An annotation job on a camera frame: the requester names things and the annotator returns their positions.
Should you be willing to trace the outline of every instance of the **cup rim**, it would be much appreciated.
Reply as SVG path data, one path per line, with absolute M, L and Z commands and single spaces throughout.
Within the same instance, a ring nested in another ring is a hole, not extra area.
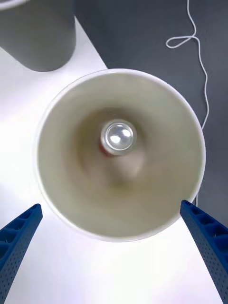
M 98 240 L 108 241 L 108 242 L 137 241 L 137 240 L 141 240 L 141 239 L 151 237 L 151 236 L 153 236 L 153 235 L 155 235 L 159 232 L 162 232 L 163 230 L 165 230 L 166 228 L 171 226 L 173 223 L 175 223 L 180 218 L 180 214 L 178 213 L 175 217 L 171 218 L 168 222 L 166 222 L 165 225 L 163 225 L 163 226 L 161 226 L 157 229 L 153 229 L 151 231 L 141 233 L 141 234 L 136 235 L 136 236 L 109 237 L 109 236 L 105 236 L 105 235 L 99 235 L 99 234 L 89 232 L 87 230 L 84 230 L 84 229 L 80 228 L 79 226 L 77 226 L 76 224 L 71 222 L 69 219 L 67 219 L 64 215 L 62 215 L 62 213 L 55 207 L 54 203 L 52 203 L 51 199 L 49 198 L 48 194 L 46 193 L 44 185 L 43 185 L 41 177 L 40 177 L 40 174 L 39 174 L 39 168 L 38 168 L 39 140 L 40 140 L 40 136 L 41 136 L 45 121 L 48 118 L 48 116 L 51 113 L 54 106 L 61 100 L 61 98 L 66 93 L 68 93 L 74 87 L 76 87 L 76 86 L 80 85 L 81 83 L 86 82 L 90 79 L 93 79 L 93 78 L 96 78 L 96 77 L 99 77 L 99 76 L 103 76 L 103 75 L 108 75 L 108 74 L 136 75 L 136 76 L 141 76 L 143 78 L 147 78 L 147 79 L 149 79 L 153 82 L 156 82 L 156 83 L 162 85 L 167 90 L 172 92 L 186 106 L 186 110 L 189 111 L 189 114 L 191 115 L 191 117 L 192 117 L 192 119 L 193 119 L 193 121 L 194 121 L 194 123 L 197 127 L 198 134 L 200 136 L 201 149 L 202 149 L 202 162 L 201 162 L 201 170 L 200 170 L 200 174 L 199 174 L 198 183 L 197 183 L 197 186 L 195 188 L 195 191 L 194 191 L 193 195 L 189 199 L 189 202 L 193 202 L 193 200 L 195 199 L 196 195 L 198 194 L 198 192 L 200 190 L 202 180 L 203 180 L 203 176 L 204 176 L 205 165 L 206 165 L 206 145 L 205 145 L 205 140 L 204 140 L 201 125 L 198 121 L 198 118 L 197 118 L 195 112 L 193 111 L 193 109 L 191 108 L 189 103 L 186 101 L 186 99 L 174 87 L 172 87 L 171 85 L 169 85 L 168 83 L 166 83 L 165 81 L 161 80 L 160 78 L 158 78 L 156 76 L 153 76 L 151 74 L 148 74 L 148 73 L 145 73 L 145 72 L 142 72 L 142 71 L 138 71 L 138 70 L 117 68 L 117 69 L 106 69 L 106 70 L 93 72 L 93 73 L 90 73 L 88 75 L 82 76 L 81 78 L 76 79 L 72 83 L 68 84 L 64 89 L 62 89 L 51 100 L 51 102 L 47 105 L 47 107 L 46 107 L 46 109 L 45 109 L 45 111 L 44 111 L 44 113 L 43 113 L 43 115 L 42 115 L 42 117 L 41 117 L 41 119 L 38 123 L 38 127 L 37 127 L 37 130 L 36 130 L 36 133 L 35 133 L 35 143 L 34 143 L 34 147 L 33 147 L 33 160 L 34 160 L 33 161 L 33 164 L 34 164 L 33 169 L 34 169 L 35 179 L 36 179 L 39 191 L 41 192 L 41 195 L 44 198 L 45 202 L 49 205 L 51 210 L 60 218 L 60 220 L 62 220 L 65 224 L 67 224 L 69 227 L 71 227 L 74 231 L 78 232 L 81 235 L 84 235 L 84 236 L 87 236 L 87 237 L 90 237 L 90 238 L 93 238 L 93 239 L 95 238 L 95 239 L 98 239 Z

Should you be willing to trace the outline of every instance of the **can top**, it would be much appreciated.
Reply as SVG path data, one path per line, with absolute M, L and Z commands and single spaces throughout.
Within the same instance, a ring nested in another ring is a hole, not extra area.
M 104 125 L 101 131 L 101 144 L 112 155 L 129 152 L 136 141 L 136 129 L 122 119 L 114 119 Z

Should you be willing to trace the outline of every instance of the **gray floor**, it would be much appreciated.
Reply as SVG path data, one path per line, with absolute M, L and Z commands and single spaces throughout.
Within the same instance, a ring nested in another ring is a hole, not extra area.
M 207 164 L 199 207 L 228 227 L 228 1 L 190 0 L 209 74 L 210 116 L 204 129 Z M 142 70 L 165 80 L 206 114 L 197 43 L 166 48 L 193 32 L 185 0 L 76 0 L 76 16 L 109 68 Z

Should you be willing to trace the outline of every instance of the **white cable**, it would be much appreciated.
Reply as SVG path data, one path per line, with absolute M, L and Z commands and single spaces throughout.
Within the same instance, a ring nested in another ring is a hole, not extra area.
M 206 113 L 206 116 L 205 116 L 204 121 L 203 121 L 203 124 L 202 124 L 202 130 L 203 130 L 203 128 L 204 128 L 204 126 L 205 126 L 205 124 L 206 124 L 206 121 L 207 121 L 207 119 L 208 119 L 208 115 L 209 115 L 209 103 L 208 103 L 208 95 L 207 95 L 208 74 L 207 74 L 207 72 L 206 72 L 206 70 L 205 70 L 205 67 L 204 67 L 203 63 L 202 63 L 202 59 L 201 59 L 201 49 L 200 49 L 200 40 L 199 40 L 198 37 L 196 37 L 196 25 L 195 25 L 195 22 L 194 22 L 193 19 L 192 19 L 191 14 L 190 14 L 190 10 L 189 10 L 189 1 L 190 1 L 190 0 L 187 0 L 187 14 L 188 14 L 189 19 L 190 19 L 190 21 L 191 21 L 191 23 L 192 23 L 192 26 L 193 26 L 193 28 L 194 28 L 193 34 L 190 35 L 190 36 L 187 35 L 187 36 L 171 37 L 171 38 L 169 38 L 169 39 L 166 41 L 165 44 L 166 44 L 166 46 L 167 46 L 168 48 L 178 48 L 178 47 L 180 47 L 182 44 L 188 42 L 188 41 L 191 40 L 191 39 L 195 39 L 195 40 L 197 41 L 197 43 L 198 43 L 198 57 L 199 57 L 199 63 L 200 63 L 200 65 L 201 65 L 201 68 L 202 68 L 203 73 L 204 73 L 204 75 L 205 75 L 204 96 L 205 96 L 205 101 L 206 101 L 206 106 L 207 106 L 207 113 Z M 182 42 L 180 42 L 180 43 L 174 45 L 174 46 L 170 46 L 170 45 L 169 45 L 169 42 L 170 42 L 170 41 L 173 41 L 173 40 L 180 40 L 180 39 L 181 39 L 181 40 L 184 39 L 184 40 L 183 40 Z M 197 196 L 196 196 L 196 205 L 198 205 L 198 194 L 197 194 Z

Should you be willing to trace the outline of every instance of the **white table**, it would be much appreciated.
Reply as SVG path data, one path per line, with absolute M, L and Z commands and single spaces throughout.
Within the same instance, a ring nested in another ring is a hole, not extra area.
M 76 35 L 71 60 L 54 72 L 28 70 L 0 48 L 0 227 L 37 202 L 44 215 L 5 304 L 221 304 L 182 219 L 146 240 L 105 243 L 76 234 L 41 197 L 32 149 L 46 106 L 106 69 L 78 22 Z

